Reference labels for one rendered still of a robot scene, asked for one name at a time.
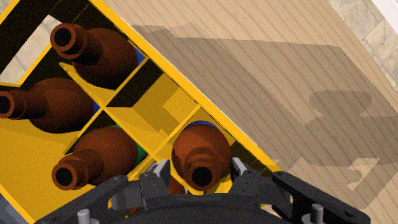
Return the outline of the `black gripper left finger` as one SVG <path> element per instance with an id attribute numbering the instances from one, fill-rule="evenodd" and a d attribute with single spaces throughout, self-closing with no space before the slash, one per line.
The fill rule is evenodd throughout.
<path id="1" fill-rule="evenodd" d="M 164 159 L 149 172 L 140 174 L 138 180 L 114 176 L 33 224 L 113 224 L 125 218 L 130 208 L 145 206 L 147 211 L 179 205 L 168 190 L 170 182 L 170 159 Z M 110 198 L 112 207 L 108 209 Z"/>

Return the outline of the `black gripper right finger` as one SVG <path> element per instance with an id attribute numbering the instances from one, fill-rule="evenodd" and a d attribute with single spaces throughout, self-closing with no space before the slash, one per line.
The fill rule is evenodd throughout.
<path id="1" fill-rule="evenodd" d="M 371 224 L 364 212 L 285 171 L 263 177 L 237 157 L 230 158 L 230 178 L 233 184 L 217 205 L 251 211 L 254 204 L 259 208 L 272 205 L 282 219 L 293 224 Z"/>

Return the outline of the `yellow bottle crate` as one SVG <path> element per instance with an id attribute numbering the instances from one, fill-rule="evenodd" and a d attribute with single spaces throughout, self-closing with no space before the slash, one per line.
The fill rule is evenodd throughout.
<path id="1" fill-rule="evenodd" d="M 173 167 L 171 152 L 176 138 L 187 125 L 200 120 L 214 124 L 227 138 L 232 157 L 260 171 L 261 176 L 272 177 L 273 172 L 282 171 L 102 0 L 12 0 L 0 15 L 0 75 L 47 15 L 85 30 L 111 29 L 145 59 L 113 91 L 85 82 L 76 73 L 72 61 L 59 56 L 49 43 L 17 84 L 0 82 L 0 91 L 28 91 L 44 79 L 66 78 L 74 80 L 101 107 L 81 131 L 66 134 L 41 131 L 28 119 L 0 118 L 0 193 L 29 224 L 96 187 L 87 184 L 79 190 L 64 191 L 55 186 L 51 174 L 61 158 L 73 153 L 81 137 L 101 127 L 119 125 L 148 153 L 127 175 L 128 181 L 138 180 L 154 161 L 170 159 L 171 175 L 187 189 L 187 194 L 227 193 L 232 185 L 230 167 L 217 185 L 207 191 L 188 186 Z"/>

